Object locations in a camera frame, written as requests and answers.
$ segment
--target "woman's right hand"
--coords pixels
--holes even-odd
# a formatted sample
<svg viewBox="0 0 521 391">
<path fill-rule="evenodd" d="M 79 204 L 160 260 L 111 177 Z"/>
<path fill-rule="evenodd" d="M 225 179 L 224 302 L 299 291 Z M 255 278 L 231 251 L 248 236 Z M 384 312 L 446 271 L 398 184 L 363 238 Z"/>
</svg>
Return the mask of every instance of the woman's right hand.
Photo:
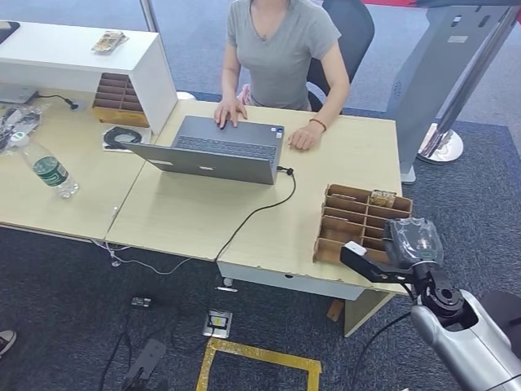
<svg viewBox="0 0 521 391">
<path fill-rule="evenodd" d="M 215 122 L 219 124 L 219 128 L 222 129 L 226 124 L 226 118 L 229 114 L 231 123 L 237 127 L 238 113 L 247 119 L 246 108 L 241 101 L 238 99 L 237 96 L 223 96 L 222 100 L 221 100 L 219 106 L 215 110 L 213 117 Z"/>
</svg>

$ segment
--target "wooden desk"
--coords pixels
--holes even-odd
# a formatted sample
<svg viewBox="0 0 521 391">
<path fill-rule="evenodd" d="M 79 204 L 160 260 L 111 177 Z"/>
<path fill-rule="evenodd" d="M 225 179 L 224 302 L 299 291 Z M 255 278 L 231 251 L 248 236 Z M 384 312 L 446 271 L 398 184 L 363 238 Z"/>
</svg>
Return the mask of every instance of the wooden desk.
<svg viewBox="0 0 521 391">
<path fill-rule="evenodd" d="M 62 93 L 82 99 L 90 107 L 93 94 Z M 75 238 L 103 239 L 115 212 L 123 203 L 143 166 L 139 156 L 103 152 L 101 124 L 90 108 L 72 112 L 59 99 L 38 99 L 51 103 L 42 123 L 31 137 L 56 155 L 80 186 L 69 200 L 58 198 L 51 188 L 33 174 L 17 154 L 0 156 L 0 224 L 29 231 Z"/>
<path fill-rule="evenodd" d="M 158 140 L 170 146 L 186 115 L 213 116 L 216 103 L 179 102 Z M 308 112 L 248 108 L 249 121 L 283 125 L 286 137 L 307 124 Z M 320 207 L 328 183 L 401 194 L 394 121 L 342 116 L 310 152 L 287 144 L 280 165 L 293 167 L 295 195 L 255 215 L 218 262 L 223 276 L 349 299 L 346 336 L 402 288 L 373 284 L 345 266 L 313 263 Z M 253 209 L 289 195 L 275 186 L 165 173 L 146 164 L 106 236 L 112 243 L 211 260 Z"/>
</svg>

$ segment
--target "shoe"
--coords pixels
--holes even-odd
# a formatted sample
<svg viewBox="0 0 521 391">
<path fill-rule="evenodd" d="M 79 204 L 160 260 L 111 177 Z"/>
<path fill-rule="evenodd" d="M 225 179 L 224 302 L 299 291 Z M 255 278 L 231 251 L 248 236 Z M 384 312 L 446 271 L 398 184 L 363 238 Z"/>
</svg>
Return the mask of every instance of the shoe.
<svg viewBox="0 0 521 391">
<path fill-rule="evenodd" d="M 16 332 L 11 330 L 5 330 L 0 332 L 0 358 L 11 349 L 15 343 Z"/>
</svg>

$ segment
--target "office chair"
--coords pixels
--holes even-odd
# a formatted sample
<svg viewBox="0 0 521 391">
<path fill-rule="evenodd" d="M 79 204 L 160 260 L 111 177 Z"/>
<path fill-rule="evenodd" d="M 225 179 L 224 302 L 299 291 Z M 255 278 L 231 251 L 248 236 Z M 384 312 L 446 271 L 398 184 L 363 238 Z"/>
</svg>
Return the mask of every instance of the office chair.
<svg viewBox="0 0 521 391">
<path fill-rule="evenodd" d="M 360 0 L 323 0 L 322 5 L 340 31 L 340 52 L 347 74 L 353 82 L 357 70 L 374 37 L 374 23 L 369 12 Z M 320 88 L 325 95 L 329 85 L 317 59 L 311 61 L 307 80 Z M 318 112 L 322 102 L 312 92 L 308 93 L 311 110 Z"/>
</svg>

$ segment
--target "plastic bottle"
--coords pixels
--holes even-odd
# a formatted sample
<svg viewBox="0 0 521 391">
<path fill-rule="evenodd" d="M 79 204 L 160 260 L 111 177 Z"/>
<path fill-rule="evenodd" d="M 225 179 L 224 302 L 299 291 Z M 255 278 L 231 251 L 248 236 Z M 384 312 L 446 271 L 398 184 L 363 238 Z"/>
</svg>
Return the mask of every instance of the plastic bottle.
<svg viewBox="0 0 521 391">
<path fill-rule="evenodd" d="M 79 186 L 58 159 L 47 148 L 32 141 L 27 134 L 17 132 L 11 142 L 18 147 L 29 167 L 46 185 L 53 187 L 61 198 L 70 198 Z"/>
</svg>

